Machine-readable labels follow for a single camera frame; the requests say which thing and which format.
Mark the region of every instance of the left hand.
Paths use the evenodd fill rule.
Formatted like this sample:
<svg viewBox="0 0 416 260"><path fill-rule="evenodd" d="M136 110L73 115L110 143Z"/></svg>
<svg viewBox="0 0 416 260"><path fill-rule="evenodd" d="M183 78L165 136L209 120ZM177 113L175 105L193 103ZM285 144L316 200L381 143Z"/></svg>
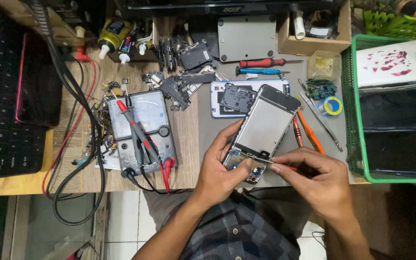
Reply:
<svg viewBox="0 0 416 260"><path fill-rule="evenodd" d="M230 146L226 144L228 137L233 136L241 124L242 120L221 130L205 152L192 197L206 210L228 198L234 188L250 176L252 159L241 161L239 166L231 171L227 171L222 164Z"/></svg>

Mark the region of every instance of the keyboard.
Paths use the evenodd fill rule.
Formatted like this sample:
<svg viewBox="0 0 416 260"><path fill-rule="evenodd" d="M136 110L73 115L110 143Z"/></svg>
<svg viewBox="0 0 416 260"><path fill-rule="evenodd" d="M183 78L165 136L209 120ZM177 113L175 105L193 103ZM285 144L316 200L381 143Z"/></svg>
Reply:
<svg viewBox="0 0 416 260"><path fill-rule="evenodd" d="M26 31L0 9L0 178L38 172L43 163L47 127L14 116Z"/></svg>

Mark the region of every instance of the red screwdriver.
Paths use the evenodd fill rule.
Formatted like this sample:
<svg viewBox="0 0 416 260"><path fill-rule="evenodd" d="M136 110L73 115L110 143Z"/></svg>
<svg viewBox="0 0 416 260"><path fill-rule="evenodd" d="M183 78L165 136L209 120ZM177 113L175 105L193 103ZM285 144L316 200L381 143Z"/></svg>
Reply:
<svg viewBox="0 0 416 260"><path fill-rule="evenodd" d="M296 61L286 61L285 59L263 59L263 60L256 60L256 61L240 61L240 68L253 68L253 67L261 67L261 68L270 68L275 65L283 66L286 63L300 63L303 60L296 60Z"/></svg>

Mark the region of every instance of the right hand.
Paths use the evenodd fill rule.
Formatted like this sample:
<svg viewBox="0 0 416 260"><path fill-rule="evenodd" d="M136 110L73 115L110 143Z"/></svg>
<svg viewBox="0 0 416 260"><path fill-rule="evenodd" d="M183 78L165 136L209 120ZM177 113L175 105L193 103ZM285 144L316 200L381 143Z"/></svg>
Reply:
<svg viewBox="0 0 416 260"><path fill-rule="evenodd" d="M302 147L271 159L270 169L286 180L329 224L354 217L348 169L330 156ZM308 179L285 165L312 168L319 175Z"/></svg>

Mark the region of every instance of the disassembled smartphone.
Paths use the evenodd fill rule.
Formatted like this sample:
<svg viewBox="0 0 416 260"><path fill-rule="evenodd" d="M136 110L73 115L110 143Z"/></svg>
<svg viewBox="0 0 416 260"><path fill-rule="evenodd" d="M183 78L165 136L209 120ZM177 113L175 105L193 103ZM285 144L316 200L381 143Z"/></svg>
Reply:
<svg viewBox="0 0 416 260"><path fill-rule="evenodd" d="M252 158L245 181L257 184L267 163L254 157L270 161L300 106L296 98L269 85L261 86L223 159L226 169L235 169L244 159Z"/></svg>

